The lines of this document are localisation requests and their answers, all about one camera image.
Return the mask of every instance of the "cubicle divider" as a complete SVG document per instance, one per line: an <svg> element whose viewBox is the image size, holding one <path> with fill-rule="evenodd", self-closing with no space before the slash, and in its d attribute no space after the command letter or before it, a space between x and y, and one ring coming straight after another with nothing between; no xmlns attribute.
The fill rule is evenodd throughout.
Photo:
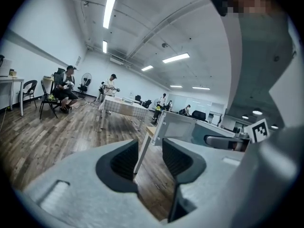
<svg viewBox="0 0 304 228"><path fill-rule="evenodd" d="M194 118L163 111L151 144L161 146L163 138L174 138L188 143L208 146L205 142L205 136L207 135L232 138L235 134Z"/></svg>

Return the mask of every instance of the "sneaker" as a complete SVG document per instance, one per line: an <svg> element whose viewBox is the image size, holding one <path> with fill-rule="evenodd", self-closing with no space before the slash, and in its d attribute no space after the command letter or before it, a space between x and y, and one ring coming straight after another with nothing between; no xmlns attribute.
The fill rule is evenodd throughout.
<svg viewBox="0 0 304 228"><path fill-rule="evenodd" d="M63 112L63 113L65 113L65 114L68 114L68 110L67 109L65 109L65 108L60 108L60 110Z"/></svg>

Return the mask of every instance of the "air conditioner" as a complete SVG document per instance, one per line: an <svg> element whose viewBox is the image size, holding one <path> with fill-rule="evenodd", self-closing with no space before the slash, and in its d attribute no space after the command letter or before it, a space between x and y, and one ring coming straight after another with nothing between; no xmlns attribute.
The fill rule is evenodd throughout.
<svg viewBox="0 0 304 228"><path fill-rule="evenodd" d="M114 62L114 63L117 63L117 64L119 64L119 65L123 65L123 64L124 64L123 59L121 59L121 58L119 58L119 57L116 57L116 56L113 56L113 55L111 55L110 61L111 61L111 62Z"/></svg>

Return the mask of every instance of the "white shirt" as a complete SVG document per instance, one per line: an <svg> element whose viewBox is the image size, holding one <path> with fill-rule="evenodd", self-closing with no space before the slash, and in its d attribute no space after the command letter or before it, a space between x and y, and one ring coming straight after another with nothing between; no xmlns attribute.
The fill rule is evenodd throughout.
<svg viewBox="0 0 304 228"><path fill-rule="evenodd" d="M164 106L165 103L166 103L166 98L161 97L161 98L159 99L159 104L160 104L161 106Z"/></svg>
<svg viewBox="0 0 304 228"><path fill-rule="evenodd" d="M107 79L104 83L104 85L106 85L107 87L114 87L114 80L109 80ZM104 87L104 94L105 95L112 95L113 90L112 89L107 89L106 87Z"/></svg>
<svg viewBox="0 0 304 228"><path fill-rule="evenodd" d="M172 104L172 102L170 102L170 103L169 103L169 109L168 109L168 111L169 111L169 112L172 111L172 108L173 108L173 104Z"/></svg>

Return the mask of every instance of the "shorts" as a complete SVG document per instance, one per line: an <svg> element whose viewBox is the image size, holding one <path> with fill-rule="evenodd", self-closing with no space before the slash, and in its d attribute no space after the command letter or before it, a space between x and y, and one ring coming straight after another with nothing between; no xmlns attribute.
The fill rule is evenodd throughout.
<svg viewBox="0 0 304 228"><path fill-rule="evenodd" d="M68 97L69 100L78 99L78 97L76 95L74 95L72 92L64 92L64 91L61 91L61 90L56 90L54 92L54 96L59 100L63 100L64 98L67 98L67 97Z"/></svg>

